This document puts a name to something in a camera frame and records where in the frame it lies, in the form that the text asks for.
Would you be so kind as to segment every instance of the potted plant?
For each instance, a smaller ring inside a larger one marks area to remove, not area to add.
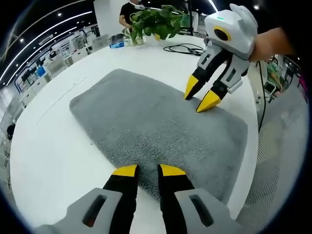
[[[131,14],[133,22],[131,38],[136,41],[146,36],[153,35],[157,41],[173,38],[181,31],[181,21],[184,13],[177,10],[174,6],[163,5],[161,10],[145,8]]]

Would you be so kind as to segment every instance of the white table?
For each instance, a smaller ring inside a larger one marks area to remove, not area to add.
[[[204,46],[202,39],[177,36],[182,42]],[[122,68],[185,91],[199,57],[164,52],[148,45],[104,48],[75,63],[35,97],[20,116],[11,149],[12,189],[26,221],[37,227],[62,219],[67,207],[95,187],[102,188],[114,170],[69,111],[69,102],[106,74]],[[203,98],[223,68],[196,95]],[[242,118],[248,140],[242,166],[228,202],[232,218],[239,214],[249,192],[257,157],[258,131],[253,92],[247,78],[219,107]],[[165,233],[159,203],[138,189],[132,233]]]

